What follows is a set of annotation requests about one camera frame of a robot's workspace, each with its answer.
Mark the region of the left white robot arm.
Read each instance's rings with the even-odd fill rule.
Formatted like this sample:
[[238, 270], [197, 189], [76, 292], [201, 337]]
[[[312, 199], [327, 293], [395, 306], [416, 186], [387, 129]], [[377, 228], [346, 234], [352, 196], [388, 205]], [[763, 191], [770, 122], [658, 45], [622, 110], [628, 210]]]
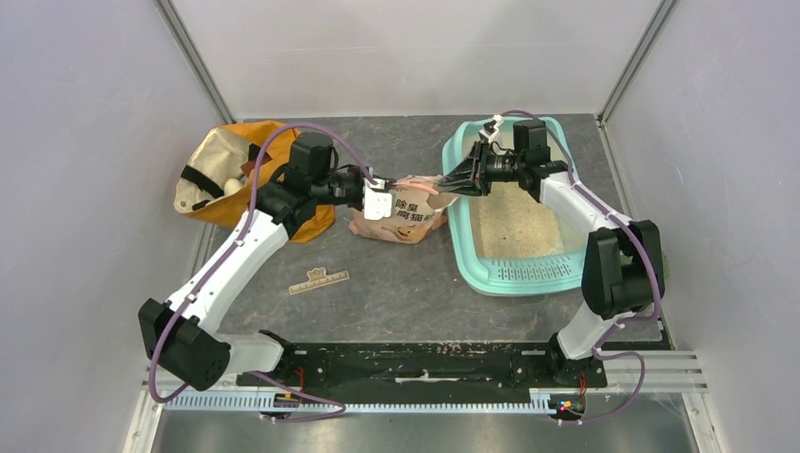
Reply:
[[178, 378], [184, 388], [205, 391], [227, 374], [260, 372], [274, 385], [290, 382], [296, 361], [284, 353], [273, 334], [219, 334], [228, 309], [257, 270], [293, 239], [321, 206], [346, 205], [382, 216], [391, 208], [391, 182], [375, 176], [350, 145], [354, 164], [338, 168], [336, 147], [342, 137], [310, 123], [300, 124], [286, 163], [267, 182], [259, 172], [280, 127], [258, 152], [247, 209], [232, 233], [201, 269], [164, 302], [145, 301], [138, 313], [145, 351], [150, 358], [149, 393], [158, 403], [157, 371]]

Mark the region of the pink cat litter bag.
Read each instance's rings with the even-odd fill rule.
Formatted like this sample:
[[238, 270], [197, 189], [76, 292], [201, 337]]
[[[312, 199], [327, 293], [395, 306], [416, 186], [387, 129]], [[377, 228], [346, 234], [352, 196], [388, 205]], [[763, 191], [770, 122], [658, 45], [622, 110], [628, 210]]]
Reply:
[[349, 229], [364, 238], [392, 243], [415, 244], [447, 222], [445, 211], [459, 198], [456, 193], [442, 192], [441, 176], [405, 176], [392, 189], [392, 215], [380, 220], [367, 220], [353, 210]]

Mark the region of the teal litter box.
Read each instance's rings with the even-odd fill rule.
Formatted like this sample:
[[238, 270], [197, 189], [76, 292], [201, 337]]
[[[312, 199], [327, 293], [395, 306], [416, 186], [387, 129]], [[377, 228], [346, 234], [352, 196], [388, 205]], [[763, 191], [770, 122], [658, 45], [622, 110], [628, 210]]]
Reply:
[[523, 296], [579, 287], [586, 236], [514, 183], [447, 210], [458, 270], [475, 291]]

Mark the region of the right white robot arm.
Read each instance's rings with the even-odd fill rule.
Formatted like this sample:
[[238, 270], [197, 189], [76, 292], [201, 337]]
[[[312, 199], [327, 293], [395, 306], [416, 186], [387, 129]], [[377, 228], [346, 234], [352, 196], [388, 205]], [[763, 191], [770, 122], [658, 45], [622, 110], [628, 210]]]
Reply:
[[659, 318], [665, 293], [660, 232], [601, 200], [579, 179], [553, 125], [519, 109], [481, 125], [468, 153], [438, 182], [442, 192], [487, 196], [513, 182], [586, 239], [583, 303], [548, 343], [544, 373], [555, 385], [578, 379], [582, 364], [603, 361], [609, 337], [627, 325]]

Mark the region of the wooden bag clip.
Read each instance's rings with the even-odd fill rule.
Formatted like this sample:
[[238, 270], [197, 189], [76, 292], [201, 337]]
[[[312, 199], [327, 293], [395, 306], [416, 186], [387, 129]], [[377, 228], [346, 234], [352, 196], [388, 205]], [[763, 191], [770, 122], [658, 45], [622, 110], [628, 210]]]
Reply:
[[318, 288], [323, 288], [335, 283], [346, 281], [350, 278], [347, 270], [329, 274], [324, 267], [317, 267], [307, 271], [307, 280], [291, 285], [288, 288], [289, 295], [302, 294]]

